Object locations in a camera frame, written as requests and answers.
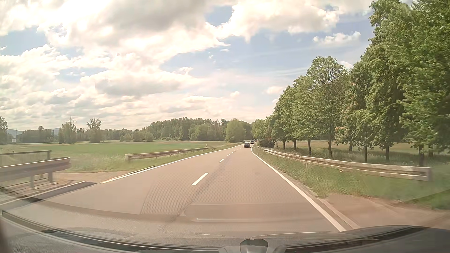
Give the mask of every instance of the white cloud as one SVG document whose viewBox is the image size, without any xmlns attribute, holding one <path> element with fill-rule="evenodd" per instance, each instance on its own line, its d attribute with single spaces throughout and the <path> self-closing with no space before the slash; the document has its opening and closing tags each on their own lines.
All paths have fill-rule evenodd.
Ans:
<svg viewBox="0 0 450 253">
<path fill-rule="evenodd" d="M 6 1 L 0 8 L 0 36 L 38 26 L 48 45 L 17 56 L 0 55 L 2 116 L 11 126 L 24 129 L 37 127 L 37 120 L 39 125 L 58 127 L 70 115 L 80 122 L 100 117 L 111 128 L 140 128 L 171 117 L 264 118 L 273 105 L 239 104 L 234 99 L 238 91 L 226 90 L 217 97 L 198 94 L 235 83 L 241 84 L 243 93 L 241 87 L 280 94 L 284 80 L 232 71 L 199 78 L 190 74 L 191 66 L 167 71 L 163 63 L 177 54 L 210 48 L 228 52 L 223 39 L 242 36 L 249 41 L 262 29 L 269 30 L 272 39 L 283 31 L 328 32 L 340 15 L 363 13 L 369 4 L 369 0 Z M 223 5 L 234 10 L 229 21 L 218 27 L 207 23 L 205 13 Z M 347 39 L 334 35 L 332 41 Z M 74 47 L 81 49 L 81 56 L 70 58 L 57 50 Z M 89 74 L 84 68 L 102 71 Z M 298 71 L 278 73 L 277 78 Z"/>
<path fill-rule="evenodd" d="M 359 32 L 355 32 L 352 35 L 347 35 L 347 34 L 343 34 L 340 32 L 340 33 L 334 33 L 333 36 L 326 36 L 323 39 L 316 36 L 312 40 L 314 42 L 317 42 L 317 43 L 323 44 L 323 45 L 343 45 L 346 43 L 350 43 L 350 42 L 359 40 L 360 36 L 361 36 L 361 33 L 359 33 Z"/>
<path fill-rule="evenodd" d="M 283 90 L 284 87 L 282 86 L 270 86 L 265 92 L 267 94 L 280 94 L 281 92 L 283 92 Z"/>
<path fill-rule="evenodd" d="M 235 97 L 239 96 L 239 94 L 240 94 L 239 91 L 235 91 L 235 92 L 231 93 L 229 96 L 232 98 L 235 98 Z"/>
<path fill-rule="evenodd" d="M 344 67 L 347 68 L 347 69 L 353 68 L 353 64 L 350 64 L 350 63 L 348 63 L 346 61 L 340 61 L 339 63 L 344 65 Z"/>
</svg>

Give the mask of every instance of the sky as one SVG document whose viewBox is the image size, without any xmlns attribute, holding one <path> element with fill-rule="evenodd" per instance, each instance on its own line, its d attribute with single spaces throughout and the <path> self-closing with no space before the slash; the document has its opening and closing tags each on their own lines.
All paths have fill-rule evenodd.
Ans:
<svg viewBox="0 0 450 253">
<path fill-rule="evenodd" d="M 0 116 L 18 130 L 253 122 L 315 57 L 360 59 L 370 2 L 0 0 Z"/>
</svg>

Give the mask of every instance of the green field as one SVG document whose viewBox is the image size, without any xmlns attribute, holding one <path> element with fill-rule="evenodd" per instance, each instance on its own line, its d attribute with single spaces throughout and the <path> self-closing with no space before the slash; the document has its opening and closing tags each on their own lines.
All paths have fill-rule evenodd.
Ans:
<svg viewBox="0 0 450 253">
<path fill-rule="evenodd" d="M 280 152 L 294 153 L 292 143 Z M 328 158 L 328 143 L 326 141 L 311 142 L 312 154 L 315 157 Z M 334 159 L 364 162 L 362 152 L 357 149 L 349 152 L 345 145 L 333 146 Z M 432 208 L 450 209 L 450 156 L 435 154 L 428 159 L 427 165 L 433 167 L 432 181 L 415 181 L 407 179 L 388 178 L 381 176 L 363 175 L 356 172 L 340 172 L 337 169 L 313 165 L 277 157 L 267 154 L 255 147 L 253 151 L 266 162 L 277 169 L 299 180 L 319 197 L 325 198 L 331 193 L 351 194 L 356 196 L 370 196 L 403 202 L 418 203 Z M 297 142 L 297 151 L 307 155 L 307 143 Z M 418 152 L 410 148 L 409 144 L 399 143 L 391 148 L 390 162 L 392 164 L 418 164 Z M 386 163 L 384 151 L 375 149 L 368 154 L 369 163 Z"/>
<path fill-rule="evenodd" d="M 237 144 L 224 141 L 154 141 L 154 142 L 78 142 L 75 144 L 18 144 L 0 146 L 0 153 L 51 150 L 51 158 L 70 157 L 72 168 L 65 172 L 108 172 L 133 171 L 153 165 L 161 165 L 192 155 L 211 152 L 194 151 L 184 154 L 165 156 L 160 158 L 139 159 L 127 162 L 125 154 L 152 153 L 177 149 L 194 149 L 202 147 L 216 147 L 226 149 Z M 46 154 L 18 154 L 3 156 L 2 166 L 11 163 L 25 163 L 45 159 Z"/>
</svg>

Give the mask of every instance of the asphalt road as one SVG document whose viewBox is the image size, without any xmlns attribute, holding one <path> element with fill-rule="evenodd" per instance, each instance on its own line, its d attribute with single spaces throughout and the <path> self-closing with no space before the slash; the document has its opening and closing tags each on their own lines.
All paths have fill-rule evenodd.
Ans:
<svg viewBox="0 0 450 253">
<path fill-rule="evenodd" d="M 341 221 L 243 145 L 9 212 L 48 226 L 89 227 L 127 239 L 344 230 Z"/>
</svg>

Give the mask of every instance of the guardrail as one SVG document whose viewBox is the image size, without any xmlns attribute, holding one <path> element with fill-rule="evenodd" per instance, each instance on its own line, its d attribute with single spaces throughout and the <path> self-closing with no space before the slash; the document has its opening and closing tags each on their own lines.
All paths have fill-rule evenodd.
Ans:
<svg viewBox="0 0 450 253">
<path fill-rule="evenodd" d="M 3 166 L 0 167 L 0 182 L 30 177 L 30 187 L 34 189 L 34 176 L 47 173 L 49 182 L 54 183 L 53 172 L 62 171 L 71 166 L 70 157 Z"/>
<path fill-rule="evenodd" d="M 180 149 L 180 150 L 172 150 L 172 151 L 163 151 L 163 152 L 155 152 L 155 153 L 142 153 L 142 154 L 125 154 L 125 160 L 136 160 L 136 159 L 146 159 L 146 158 L 158 158 L 161 156 L 172 155 L 172 154 L 180 154 L 187 153 L 191 151 L 202 151 L 206 149 L 215 149 L 214 147 L 206 147 L 206 148 L 197 148 L 197 149 Z"/>
<path fill-rule="evenodd" d="M 47 153 L 46 155 L 46 160 L 50 160 L 50 153 L 52 151 L 51 150 L 39 150 L 39 151 L 26 151 L 26 152 L 12 152 L 12 153 L 0 153 L 0 167 L 1 166 L 9 166 L 9 165 L 14 165 L 11 163 L 8 163 L 8 157 L 6 156 L 10 156 L 12 159 L 10 160 L 15 160 L 15 157 L 18 157 L 18 160 L 21 160 L 19 164 L 21 163 L 30 163 L 30 162 L 34 162 L 37 159 L 35 159 L 35 157 L 30 157 L 30 156 L 22 156 L 24 154 L 38 154 L 38 153 Z"/>
<path fill-rule="evenodd" d="M 264 152 L 276 155 L 283 158 L 290 158 L 299 160 L 307 164 L 328 166 L 331 168 L 349 171 L 361 172 L 372 176 L 385 176 L 394 178 L 403 178 L 420 181 L 431 181 L 432 171 L 431 167 L 414 167 L 402 165 L 387 165 L 387 164 L 373 164 L 373 163 L 355 163 L 339 160 L 331 160 L 324 158 L 316 158 L 310 156 L 301 156 L 296 154 L 282 153 L 271 149 L 264 149 Z"/>
</svg>

